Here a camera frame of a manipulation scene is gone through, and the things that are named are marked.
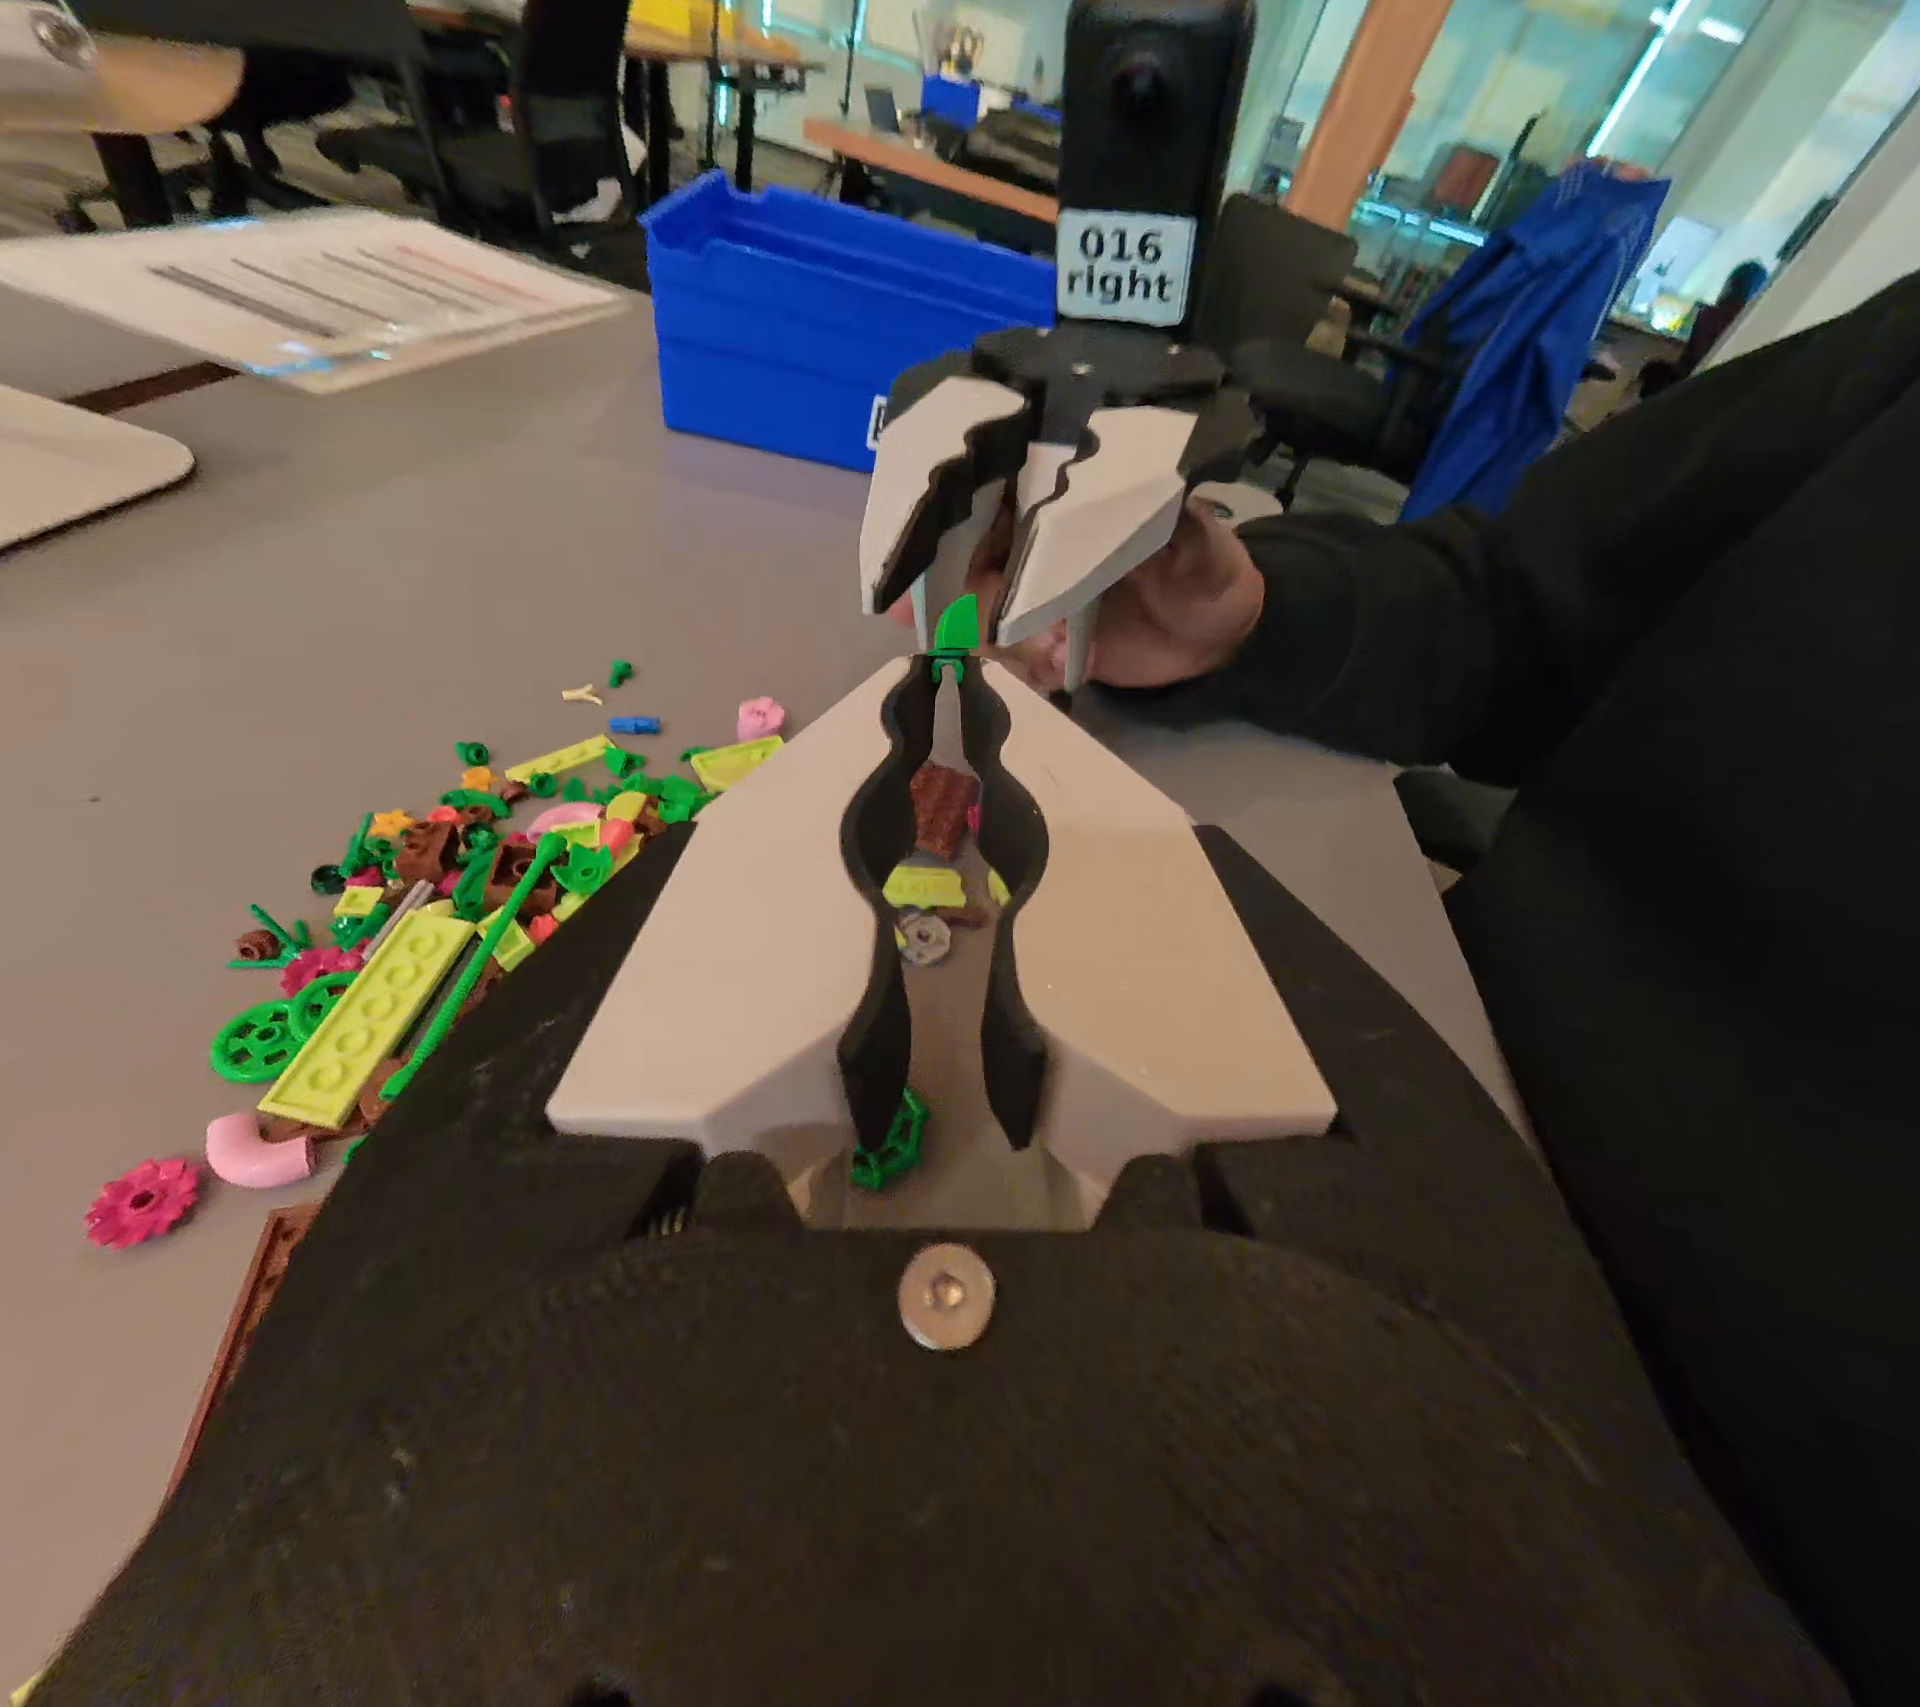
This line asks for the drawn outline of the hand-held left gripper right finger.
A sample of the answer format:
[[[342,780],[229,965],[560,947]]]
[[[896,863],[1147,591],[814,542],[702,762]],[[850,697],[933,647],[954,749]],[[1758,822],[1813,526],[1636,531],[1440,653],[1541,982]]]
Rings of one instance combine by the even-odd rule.
[[[959,716],[1008,885],[982,1066],[1010,1149],[1322,1136],[1337,1097],[1187,811],[999,662],[965,668]]]

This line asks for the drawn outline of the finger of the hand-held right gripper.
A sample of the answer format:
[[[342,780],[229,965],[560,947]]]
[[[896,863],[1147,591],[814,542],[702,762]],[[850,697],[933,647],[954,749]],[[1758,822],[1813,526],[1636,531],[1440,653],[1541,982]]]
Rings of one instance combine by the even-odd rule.
[[[898,375],[857,526],[870,616],[940,617],[971,585],[1034,436],[1034,399],[983,375]]]
[[[1194,425],[1194,404],[1110,404],[1073,443],[1034,442],[1023,460],[992,634],[1015,647],[1062,627],[1065,697],[1087,676],[1103,591],[1172,538]]]

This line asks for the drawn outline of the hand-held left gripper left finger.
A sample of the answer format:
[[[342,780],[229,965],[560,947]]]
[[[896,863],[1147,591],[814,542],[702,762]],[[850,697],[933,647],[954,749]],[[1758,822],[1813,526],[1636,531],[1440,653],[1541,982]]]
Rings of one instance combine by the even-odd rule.
[[[888,662],[716,800],[552,1099],[566,1136],[881,1149],[909,1066],[886,883],[914,848],[936,676]]]

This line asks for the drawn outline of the pile of colourful toy bricks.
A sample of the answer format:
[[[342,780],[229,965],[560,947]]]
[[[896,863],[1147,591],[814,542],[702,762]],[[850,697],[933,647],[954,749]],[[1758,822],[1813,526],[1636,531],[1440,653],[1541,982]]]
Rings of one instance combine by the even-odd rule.
[[[229,971],[268,978],[273,995],[209,1045],[213,1075],[251,1103],[216,1115],[199,1154],[104,1181],[84,1240],[135,1250],[177,1233],[209,1181],[283,1194],[320,1173],[327,1143],[351,1160],[452,1031],[649,843],[775,759],[780,731],[776,699],[747,699],[734,743],[689,749],[658,778],[606,725],[515,766],[460,742],[454,790],[427,811],[364,813],[343,858],[311,875],[335,903],[327,939],[251,907]]]

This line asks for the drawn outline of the person's right forearm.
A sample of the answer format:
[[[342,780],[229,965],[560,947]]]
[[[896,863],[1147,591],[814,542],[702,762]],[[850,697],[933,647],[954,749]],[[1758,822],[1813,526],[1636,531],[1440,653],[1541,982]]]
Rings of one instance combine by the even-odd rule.
[[[1748,720],[1917,725],[1917,276],[1606,417],[1496,512],[1239,531],[1239,720],[1523,784],[1636,668]]]

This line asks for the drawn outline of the person's right hand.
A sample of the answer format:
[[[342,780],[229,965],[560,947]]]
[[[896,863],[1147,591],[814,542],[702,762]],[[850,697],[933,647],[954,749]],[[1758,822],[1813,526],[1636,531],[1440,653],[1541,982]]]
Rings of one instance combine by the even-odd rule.
[[[1100,595],[1087,674],[1151,691],[1211,676],[1262,623],[1264,583],[1236,526],[1187,501],[1166,548]]]

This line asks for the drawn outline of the blue plastic bin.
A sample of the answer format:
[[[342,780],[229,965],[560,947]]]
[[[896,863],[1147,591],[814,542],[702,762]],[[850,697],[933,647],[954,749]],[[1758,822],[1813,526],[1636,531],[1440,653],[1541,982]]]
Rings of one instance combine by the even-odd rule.
[[[682,436],[870,474],[896,378],[1055,317],[1051,255],[712,169],[639,215]]]

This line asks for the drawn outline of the black office chair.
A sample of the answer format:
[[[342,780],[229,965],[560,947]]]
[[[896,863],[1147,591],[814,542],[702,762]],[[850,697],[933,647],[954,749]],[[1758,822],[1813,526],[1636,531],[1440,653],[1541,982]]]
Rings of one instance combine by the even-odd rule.
[[[511,127],[343,127],[320,157],[388,173],[439,225],[649,289],[638,173],[621,118],[631,0],[525,0],[511,62]]]
[[[1331,351],[1311,334],[1337,301],[1388,312],[1348,289],[1359,246],[1277,204],[1236,191],[1221,204],[1193,338],[1211,347],[1245,399],[1239,471],[1287,455],[1282,505],[1292,505],[1313,460],[1412,486],[1470,367],[1452,317],[1404,334],[1337,331]]]

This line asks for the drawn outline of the wooden top background desk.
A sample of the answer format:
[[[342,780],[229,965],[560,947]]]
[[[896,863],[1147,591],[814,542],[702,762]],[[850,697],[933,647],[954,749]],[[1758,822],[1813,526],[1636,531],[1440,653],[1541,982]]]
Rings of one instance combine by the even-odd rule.
[[[922,147],[898,135],[878,135],[866,127],[850,127],[849,118],[804,118],[804,141],[811,147],[823,147],[824,157],[839,160],[845,169],[861,169],[870,179],[903,179],[928,190],[943,190],[949,197],[962,197],[976,207],[994,207],[1003,215],[1055,225],[1059,222],[1059,201],[1015,181],[999,181],[992,173],[959,168],[951,160],[940,160],[933,147]]]

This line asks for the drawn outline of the blue jacket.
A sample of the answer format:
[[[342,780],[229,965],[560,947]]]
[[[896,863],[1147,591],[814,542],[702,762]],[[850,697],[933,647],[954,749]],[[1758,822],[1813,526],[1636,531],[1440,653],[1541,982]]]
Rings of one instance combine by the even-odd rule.
[[[1554,443],[1666,201],[1668,179],[1604,160],[1564,168],[1412,312],[1404,341],[1462,367],[1404,522],[1443,506],[1502,512]]]

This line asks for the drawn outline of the person's black jacket torso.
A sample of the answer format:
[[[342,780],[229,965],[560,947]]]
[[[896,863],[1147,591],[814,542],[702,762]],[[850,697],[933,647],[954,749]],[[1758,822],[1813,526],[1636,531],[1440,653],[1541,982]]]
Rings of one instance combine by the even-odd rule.
[[[1917,1703],[1917,544],[1781,513],[1645,617],[1452,895],[1696,1463]]]

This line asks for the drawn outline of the white printed sheet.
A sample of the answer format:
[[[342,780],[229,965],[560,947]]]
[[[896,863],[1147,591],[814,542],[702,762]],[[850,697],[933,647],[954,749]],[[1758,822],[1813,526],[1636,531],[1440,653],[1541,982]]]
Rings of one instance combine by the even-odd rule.
[[[4,241],[4,326],[76,321],[293,394],[454,367],[638,301],[378,207]]]

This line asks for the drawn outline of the white stand base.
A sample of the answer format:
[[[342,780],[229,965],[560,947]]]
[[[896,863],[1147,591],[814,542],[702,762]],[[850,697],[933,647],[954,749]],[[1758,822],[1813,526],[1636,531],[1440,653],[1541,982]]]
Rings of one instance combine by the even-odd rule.
[[[167,433],[4,386],[4,552],[167,492],[197,468]]]

